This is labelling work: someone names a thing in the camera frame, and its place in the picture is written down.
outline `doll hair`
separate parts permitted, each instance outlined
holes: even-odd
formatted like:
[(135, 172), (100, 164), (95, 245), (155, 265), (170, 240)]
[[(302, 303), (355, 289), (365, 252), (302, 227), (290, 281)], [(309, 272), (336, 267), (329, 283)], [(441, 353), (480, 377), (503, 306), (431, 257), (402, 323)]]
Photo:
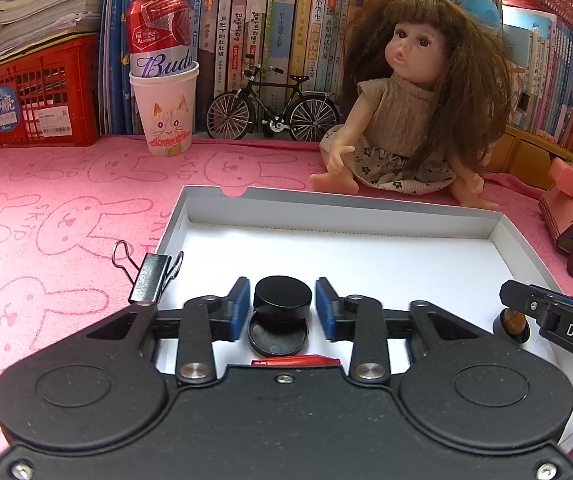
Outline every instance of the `doll hair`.
[(443, 150), (480, 171), (483, 156), (502, 136), (509, 119), (508, 48), (501, 37), (449, 0), (374, 0), (364, 7), (347, 34), (342, 109), (355, 104), (357, 83), (393, 73), (384, 49), (396, 23), (426, 23), (445, 38), (445, 69), (433, 89), (426, 140), (405, 170), (414, 173), (431, 154)]

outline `doll dress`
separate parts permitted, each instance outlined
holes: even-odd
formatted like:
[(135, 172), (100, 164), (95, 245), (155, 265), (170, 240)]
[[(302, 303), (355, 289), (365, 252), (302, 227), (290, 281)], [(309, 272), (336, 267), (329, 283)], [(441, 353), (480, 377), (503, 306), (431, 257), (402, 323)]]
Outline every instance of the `doll dress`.
[[(426, 136), (426, 121), (431, 113), (433, 92), (393, 74), (390, 78), (362, 81), (359, 95), (377, 106), (355, 151), (343, 157), (356, 179), (369, 187), (426, 194), (443, 189), (455, 179), (444, 153), (429, 156), (415, 172), (403, 175), (402, 168)], [(320, 141), (330, 150), (333, 135), (342, 127), (333, 126)]]

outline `budweiser can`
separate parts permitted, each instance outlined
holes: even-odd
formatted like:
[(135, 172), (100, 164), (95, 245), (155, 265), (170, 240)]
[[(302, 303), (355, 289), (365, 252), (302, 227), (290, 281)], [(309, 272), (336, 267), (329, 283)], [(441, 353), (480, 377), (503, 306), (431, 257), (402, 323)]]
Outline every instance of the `budweiser can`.
[(186, 0), (131, 0), (126, 30), (133, 75), (160, 77), (191, 69)]

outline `bicycle seat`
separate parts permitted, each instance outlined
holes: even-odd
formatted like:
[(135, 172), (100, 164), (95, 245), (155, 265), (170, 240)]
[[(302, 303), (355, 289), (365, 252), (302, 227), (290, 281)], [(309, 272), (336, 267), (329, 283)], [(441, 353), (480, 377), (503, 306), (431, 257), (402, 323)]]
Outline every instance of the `bicycle seat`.
[(308, 81), (310, 78), (307, 75), (295, 75), (295, 74), (291, 74), (289, 76), (293, 81), (295, 81), (296, 83), (304, 83), (305, 81)]

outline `bicycle model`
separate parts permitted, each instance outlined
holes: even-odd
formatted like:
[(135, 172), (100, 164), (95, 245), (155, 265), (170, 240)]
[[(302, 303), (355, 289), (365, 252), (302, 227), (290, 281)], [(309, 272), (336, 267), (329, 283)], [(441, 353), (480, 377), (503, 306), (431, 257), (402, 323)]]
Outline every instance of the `bicycle model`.
[[(300, 90), (300, 85), (308, 81), (307, 75), (291, 74), (294, 84), (264, 83), (259, 81), (262, 65), (253, 64), (254, 56), (247, 54), (249, 69), (243, 70), (242, 86), (234, 91), (218, 95), (206, 113), (206, 130), (214, 139), (241, 139), (252, 132), (256, 123), (256, 108), (253, 101), (264, 110), (262, 121), (268, 136), (289, 130), (294, 140), (319, 142), (329, 128), (339, 123), (339, 112), (328, 92)], [(277, 74), (284, 71), (269, 67)], [(271, 110), (259, 98), (254, 88), (260, 87), (290, 88), (291, 95), (281, 114)]]

